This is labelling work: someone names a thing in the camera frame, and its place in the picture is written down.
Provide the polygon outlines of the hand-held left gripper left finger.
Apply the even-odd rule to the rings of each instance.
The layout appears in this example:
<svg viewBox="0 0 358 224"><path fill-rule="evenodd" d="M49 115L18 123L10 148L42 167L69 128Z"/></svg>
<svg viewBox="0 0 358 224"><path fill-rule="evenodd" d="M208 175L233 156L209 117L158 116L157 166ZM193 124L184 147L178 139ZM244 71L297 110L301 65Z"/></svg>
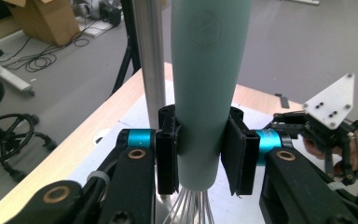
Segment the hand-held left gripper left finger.
<svg viewBox="0 0 358 224"><path fill-rule="evenodd" d="M172 195L179 190L176 147L180 128L175 116L175 105L167 105L158 111L156 130L123 129L117 137L117 143L124 147L144 147L155 151L158 193L161 195Z"/></svg>

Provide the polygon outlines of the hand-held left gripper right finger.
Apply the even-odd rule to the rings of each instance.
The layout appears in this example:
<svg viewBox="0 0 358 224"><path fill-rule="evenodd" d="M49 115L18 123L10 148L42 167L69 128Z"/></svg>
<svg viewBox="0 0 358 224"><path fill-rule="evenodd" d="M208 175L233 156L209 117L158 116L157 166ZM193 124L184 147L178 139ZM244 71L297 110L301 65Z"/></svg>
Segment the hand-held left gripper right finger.
<svg viewBox="0 0 358 224"><path fill-rule="evenodd" d="M243 116L240 109L230 108L221 150L221 162L232 195L252 195L256 166L265 163L266 153L282 146L275 130L250 130Z"/></svg>

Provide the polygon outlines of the whisk with mint green handle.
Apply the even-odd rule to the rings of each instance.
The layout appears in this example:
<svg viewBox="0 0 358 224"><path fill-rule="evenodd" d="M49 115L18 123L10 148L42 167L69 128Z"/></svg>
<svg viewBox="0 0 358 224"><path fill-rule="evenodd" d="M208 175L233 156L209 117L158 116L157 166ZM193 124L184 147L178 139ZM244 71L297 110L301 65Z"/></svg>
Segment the whisk with mint green handle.
<svg viewBox="0 0 358 224"><path fill-rule="evenodd" d="M172 0L171 52L181 189L163 224L214 224L219 165L253 0Z"/></svg>

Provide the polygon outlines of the metal utensil stand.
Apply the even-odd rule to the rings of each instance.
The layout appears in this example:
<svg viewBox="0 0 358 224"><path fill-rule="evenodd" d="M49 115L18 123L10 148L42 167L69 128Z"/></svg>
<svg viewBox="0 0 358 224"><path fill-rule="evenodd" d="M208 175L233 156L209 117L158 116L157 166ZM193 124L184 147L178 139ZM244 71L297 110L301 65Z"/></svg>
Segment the metal utensil stand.
<svg viewBox="0 0 358 224"><path fill-rule="evenodd" d="M149 125L158 130L158 111L166 103L160 0L131 1Z"/></svg>

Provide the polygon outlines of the grey tape piece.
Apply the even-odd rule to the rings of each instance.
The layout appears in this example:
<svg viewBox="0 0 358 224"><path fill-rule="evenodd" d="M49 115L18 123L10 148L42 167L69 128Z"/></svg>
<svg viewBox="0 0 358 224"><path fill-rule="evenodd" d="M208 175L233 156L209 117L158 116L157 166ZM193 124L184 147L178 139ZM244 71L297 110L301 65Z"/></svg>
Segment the grey tape piece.
<svg viewBox="0 0 358 224"><path fill-rule="evenodd" d="M287 98L286 96L283 96L283 95L280 94L280 93L276 93L275 96L280 99L281 107L282 107L282 108L285 108L285 109L289 109L289 108L290 108L289 101L288 101L288 98Z"/></svg>

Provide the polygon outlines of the white flat board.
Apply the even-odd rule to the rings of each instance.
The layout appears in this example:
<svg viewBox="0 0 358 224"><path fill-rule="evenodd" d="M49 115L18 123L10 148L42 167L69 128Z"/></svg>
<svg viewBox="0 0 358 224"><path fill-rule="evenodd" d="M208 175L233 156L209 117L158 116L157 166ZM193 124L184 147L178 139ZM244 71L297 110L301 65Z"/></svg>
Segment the white flat board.
<svg viewBox="0 0 358 224"><path fill-rule="evenodd" d="M112 24L104 21L86 21L79 24L79 29L82 33L90 37L98 37L112 28Z"/></svg>

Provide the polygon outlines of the large open cardboard box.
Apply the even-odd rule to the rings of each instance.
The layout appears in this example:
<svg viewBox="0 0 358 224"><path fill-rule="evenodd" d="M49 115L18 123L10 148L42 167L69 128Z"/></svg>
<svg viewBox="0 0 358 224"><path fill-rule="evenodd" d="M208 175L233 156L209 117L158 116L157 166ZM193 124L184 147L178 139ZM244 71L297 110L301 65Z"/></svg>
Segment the large open cardboard box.
<svg viewBox="0 0 358 224"><path fill-rule="evenodd" d="M2 0L29 37L64 46L80 32L69 0Z"/></svg>

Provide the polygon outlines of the white stand base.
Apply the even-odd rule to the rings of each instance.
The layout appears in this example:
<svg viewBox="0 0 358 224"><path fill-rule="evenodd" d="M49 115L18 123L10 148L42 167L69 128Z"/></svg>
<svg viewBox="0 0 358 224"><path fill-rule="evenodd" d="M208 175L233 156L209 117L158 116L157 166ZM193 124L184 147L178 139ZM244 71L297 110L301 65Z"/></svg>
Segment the white stand base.
<svg viewBox="0 0 358 224"><path fill-rule="evenodd" d="M2 78L5 82L16 88L18 91L23 93L28 93L32 96L34 96L33 87L22 80L21 78L17 77L16 75L12 74L6 68L4 68L0 64L0 78Z"/></svg>

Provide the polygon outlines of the black metal frame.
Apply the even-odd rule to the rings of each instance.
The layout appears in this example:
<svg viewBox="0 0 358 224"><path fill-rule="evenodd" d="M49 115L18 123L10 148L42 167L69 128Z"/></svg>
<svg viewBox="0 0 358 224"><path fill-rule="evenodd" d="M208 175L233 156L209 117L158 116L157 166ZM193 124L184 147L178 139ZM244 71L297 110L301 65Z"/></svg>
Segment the black metal frame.
<svg viewBox="0 0 358 224"><path fill-rule="evenodd" d="M116 93L124 84L130 63L132 63L133 75L141 68L132 0L121 0L121 5L127 35L127 47L111 94Z"/></svg>

